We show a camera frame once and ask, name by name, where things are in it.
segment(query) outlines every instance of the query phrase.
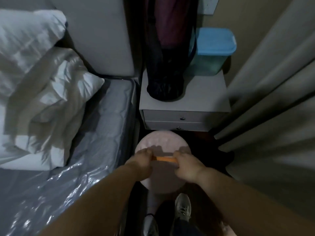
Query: jeans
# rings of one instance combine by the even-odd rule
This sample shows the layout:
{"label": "jeans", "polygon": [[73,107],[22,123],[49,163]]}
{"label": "jeans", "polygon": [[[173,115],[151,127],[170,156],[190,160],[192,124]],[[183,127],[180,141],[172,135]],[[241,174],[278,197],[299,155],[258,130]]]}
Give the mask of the jeans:
{"label": "jeans", "polygon": [[175,219],[173,236],[204,236],[195,226],[180,218]]}

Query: orange object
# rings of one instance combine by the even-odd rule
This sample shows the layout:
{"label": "orange object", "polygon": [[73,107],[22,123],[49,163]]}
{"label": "orange object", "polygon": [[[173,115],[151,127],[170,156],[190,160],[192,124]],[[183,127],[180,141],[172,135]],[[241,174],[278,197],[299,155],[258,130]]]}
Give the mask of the orange object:
{"label": "orange object", "polygon": [[174,157],[167,157],[167,156],[153,156],[152,160],[158,160],[158,161],[167,161],[167,162],[174,162],[178,164],[178,161]]}

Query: plastic container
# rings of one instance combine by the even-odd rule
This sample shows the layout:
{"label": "plastic container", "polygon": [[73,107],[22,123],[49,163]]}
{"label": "plastic container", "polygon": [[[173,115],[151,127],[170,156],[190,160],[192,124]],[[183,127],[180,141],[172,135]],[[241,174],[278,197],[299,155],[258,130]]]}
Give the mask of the plastic container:
{"label": "plastic container", "polygon": [[[185,75],[213,76],[216,75],[226,58],[236,51],[234,34],[225,28],[197,28],[197,51]],[[191,49],[194,44],[191,38]]]}

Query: white nightstand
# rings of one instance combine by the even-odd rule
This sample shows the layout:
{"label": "white nightstand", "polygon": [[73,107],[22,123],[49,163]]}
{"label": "white nightstand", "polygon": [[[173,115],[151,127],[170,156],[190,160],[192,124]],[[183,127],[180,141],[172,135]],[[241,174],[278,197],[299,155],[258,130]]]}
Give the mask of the white nightstand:
{"label": "white nightstand", "polygon": [[148,94],[144,71],[139,110],[146,129],[209,131],[231,111],[222,71],[184,79],[183,95],[176,101],[162,102]]}

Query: sneaker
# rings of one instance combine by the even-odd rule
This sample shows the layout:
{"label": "sneaker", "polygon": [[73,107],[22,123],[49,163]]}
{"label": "sneaker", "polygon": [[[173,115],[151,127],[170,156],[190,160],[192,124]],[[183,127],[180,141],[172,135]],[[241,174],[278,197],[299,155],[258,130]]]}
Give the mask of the sneaker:
{"label": "sneaker", "polygon": [[180,193],[175,200],[175,219],[180,218],[186,220],[190,219],[191,203],[188,195]]}
{"label": "sneaker", "polygon": [[148,214],[144,218],[142,235],[143,236],[158,236],[158,226],[152,214]]}

